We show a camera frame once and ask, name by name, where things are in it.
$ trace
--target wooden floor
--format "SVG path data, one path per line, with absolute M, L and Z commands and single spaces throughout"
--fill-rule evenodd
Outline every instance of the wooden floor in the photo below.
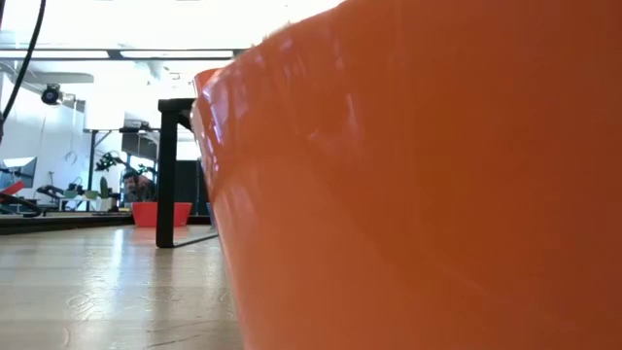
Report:
M 224 263 L 218 239 L 158 250 L 153 229 L 0 236 L 0 349 L 242 349 Z

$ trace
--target camera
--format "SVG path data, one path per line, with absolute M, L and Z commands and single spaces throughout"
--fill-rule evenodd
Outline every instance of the camera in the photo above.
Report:
M 62 92 L 59 84 L 48 84 L 41 94 L 41 101 L 49 106 L 57 106 L 62 103 Z

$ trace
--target white ceiling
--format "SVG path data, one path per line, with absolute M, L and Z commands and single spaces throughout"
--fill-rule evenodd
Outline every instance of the white ceiling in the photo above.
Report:
M 51 0 L 37 48 L 245 49 L 287 22 L 296 22 L 343 0 Z M 27 47 L 39 0 L 7 0 L 0 48 Z M 156 101 L 190 96 L 192 77 L 227 61 L 31 62 L 34 72 L 88 73 L 119 77 L 125 90 L 111 90 L 128 118 L 159 124 Z M 88 100 L 92 88 L 65 85 Z
M 29 41 L 39 0 L 7 0 L 0 45 Z M 51 0 L 40 47 L 248 48 L 341 0 Z

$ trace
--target black cable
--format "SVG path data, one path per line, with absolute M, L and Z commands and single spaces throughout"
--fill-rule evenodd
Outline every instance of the black cable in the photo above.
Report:
M 28 45 L 28 52 L 26 53 L 26 57 L 23 59 L 21 68 L 19 69 L 19 73 L 17 74 L 16 83 L 13 86 L 13 91 L 11 91 L 11 96 L 9 97 L 9 102 L 7 103 L 7 107 L 4 109 L 4 112 L 2 113 L 2 116 L 4 116 L 4 121 L 7 120 L 7 118 L 9 117 L 9 114 L 11 113 L 11 109 L 13 108 L 13 105 L 16 103 L 17 93 L 19 92 L 19 88 L 21 87 L 23 78 L 26 75 L 26 72 L 28 70 L 28 64 L 30 64 L 30 58 L 32 58 L 32 53 L 35 51 L 35 46 L 37 45 L 37 40 L 39 39 L 39 32 L 41 31 L 41 25 L 43 24 L 43 17 L 44 17 L 45 12 L 46 12 L 46 0 L 41 0 L 41 6 L 39 7 L 39 15 L 37 16 L 37 22 L 35 23 L 35 28 L 32 31 L 32 37 L 30 38 L 30 44 Z
M 2 18 L 4 18 L 4 5 L 6 1 L 0 0 L 0 30 L 2 30 Z

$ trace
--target white wall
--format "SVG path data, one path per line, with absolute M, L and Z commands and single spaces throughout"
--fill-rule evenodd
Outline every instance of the white wall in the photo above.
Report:
M 3 74 L 0 108 L 5 108 L 12 88 L 13 84 Z M 59 188 L 66 189 L 76 178 L 82 178 L 86 188 L 90 134 L 83 133 L 84 125 L 85 114 L 78 112 L 74 119 L 72 108 L 47 106 L 41 102 L 40 95 L 25 88 L 19 91 L 17 101 L 4 125 L 5 135 L 0 145 L 0 159 L 37 157 L 37 167 L 33 188 L 24 189 L 18 195 L 36 197 L 44 203 L 48 202 L 48 197 L 35 191 L 41 186 L 51 184 L 50 172 L 53 172 L 53 184 Z M 97 151 L 101 154 L 120 149 L 121 136 L 113 133 L 101 143 Z M 70 152 L 77 155 L 75 162 L 74 157 L 65 159 Z M 110 173 L 95 173 L 93 189 L 99 190 L 99 178 L 104 175 L 109 186 L 117 191 L 120 172 L 121 169 L 116 167 Z

